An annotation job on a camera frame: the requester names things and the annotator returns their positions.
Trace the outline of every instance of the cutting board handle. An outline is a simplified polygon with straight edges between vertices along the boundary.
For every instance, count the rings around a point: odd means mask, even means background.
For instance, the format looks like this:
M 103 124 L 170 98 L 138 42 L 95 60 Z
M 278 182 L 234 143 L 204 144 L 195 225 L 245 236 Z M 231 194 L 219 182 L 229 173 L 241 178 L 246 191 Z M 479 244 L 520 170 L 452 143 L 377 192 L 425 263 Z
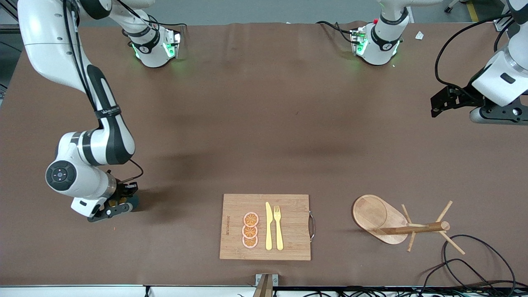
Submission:
M 308 234 L 310 234 L 310 219 L 312 219 L 312 232 L 311 232 L 311 236 L 310 236 L 310 242 L 312 242 L 312 240 L 314 240 L 314 236 L 315 236 L 315 218 L 314 218 L 314 215 L 312 214 L 312 211 L 309 210 L 308 211 L 308 214 L 310 215 L 310 217 L 308 218 Z

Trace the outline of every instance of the yellow fork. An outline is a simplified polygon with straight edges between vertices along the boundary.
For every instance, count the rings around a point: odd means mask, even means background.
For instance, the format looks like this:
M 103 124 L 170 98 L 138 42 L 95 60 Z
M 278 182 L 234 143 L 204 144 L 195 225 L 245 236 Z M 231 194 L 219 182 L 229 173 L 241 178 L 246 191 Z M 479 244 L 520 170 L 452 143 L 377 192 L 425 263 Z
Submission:
M 282 242 L 282 231 L 280 230 L 280 206 L 273 206 L 273 218 L 277 223 L 277 249 L 282 250 L 284 243 Z

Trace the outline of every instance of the robotic arm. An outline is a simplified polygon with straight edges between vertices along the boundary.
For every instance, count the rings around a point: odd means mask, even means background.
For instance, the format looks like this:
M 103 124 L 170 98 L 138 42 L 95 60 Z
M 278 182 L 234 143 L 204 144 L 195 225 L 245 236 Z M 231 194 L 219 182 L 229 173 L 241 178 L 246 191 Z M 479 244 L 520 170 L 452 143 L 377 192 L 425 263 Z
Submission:
M 352 51 L 372 65 L 383 65 L 396 54 L 400 37 L 409 23 L 407 6 L 431 6 L 442 0 L 377 0 L 380 18 L 352 32 Z
M 528 0 L 508 0 L 520 30 L 495 52 L 486 66 L 462 90 L 447 86 L 431 98 L 431 115 L 448 109 L 477 107 L 469 118 L 474 123 L 528 125 L 528 107 L 520 96 L 528 90 Z
M 128 2 L 148 7 L 154 0 Z M 77 30 L 80 20 L 107 16 L 116 20 L 148 67 L 160 67 L 175 57 L 179 43 L 179 34 L 134 17 L 120 4 L 112 0 L 18 2 L 22 38 L 33 68 L 51 81 L 86 93 L 99 123 L 95 129 L 64 134 L 46 171 L 48 185 L 73 197 L 72 209 L 89 221 L 131 211 L 137 206 L 137 183 L 126 184 L 97 168 L 125 164 L 134 155 L 135 145 L 107 79 L 84 53 Z M 134 12 L 148 20 L 143 11 Z

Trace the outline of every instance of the gray floor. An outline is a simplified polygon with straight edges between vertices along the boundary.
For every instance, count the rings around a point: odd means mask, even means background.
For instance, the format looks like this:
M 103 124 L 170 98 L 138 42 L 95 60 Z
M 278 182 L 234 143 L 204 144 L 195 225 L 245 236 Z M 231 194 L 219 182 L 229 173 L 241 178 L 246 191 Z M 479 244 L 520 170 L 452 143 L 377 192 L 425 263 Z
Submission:
M 500 14 L 500 0 L 474 0 L 480 19 Z M 451 0 L 430 7 L 413 7 L 416 23 L 470 22 L 465 4 L 458 3 L 450 14 L 444 8 Z M 223 25 L 230 23 L 315 23 L 329 21 L 348 23 L 372 21 L 380 15 L 375 0 L 157 0 L 146 11 L 162 23 L 188 25 Z M 0 24 L 16 23 L 0 9 Z M 116 26 L 111 19 L 91 21 L 85 26 Z M 0 34 L 0 42 L 22 49 L 20 35 Z M 0 83 L 8 86 L 20 53 L 0 43 Z

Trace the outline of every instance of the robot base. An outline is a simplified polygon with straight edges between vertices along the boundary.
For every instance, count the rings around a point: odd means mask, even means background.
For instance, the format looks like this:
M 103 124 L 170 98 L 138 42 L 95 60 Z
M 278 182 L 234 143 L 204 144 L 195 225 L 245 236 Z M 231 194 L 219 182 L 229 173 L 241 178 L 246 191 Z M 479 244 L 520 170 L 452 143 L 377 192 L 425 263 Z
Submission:
M 389 62 L 391 57 L 396 54 L 396 49 L 400 45 L 400 41 L 398 41 L 390 50 L 383 51 L 380 49 L 379 45 L 372 40 L 372 27 L 374 27 L 374 23 L 369 23 L 365 27 L 358 28 L 357 31 L 351 32 L 352 40 L 359 42 L 359 44 L 352 44 L 352 52 L 354 55 L 365 60 L 365 62 L 379 66 Z
M 141 60 L 143 65 L 150 68 L 159 68 L 167 64 L 171 59 L 177 59 L 178 50 L 180 49 L 181 33 L 171 29 L 165 29 L 160 26 L 163 32 L 163 38 L 152 48 L 150 53 L 146 53 L 148 48 L 141 45 L 132 44 L 136 52 L 136 57 Z

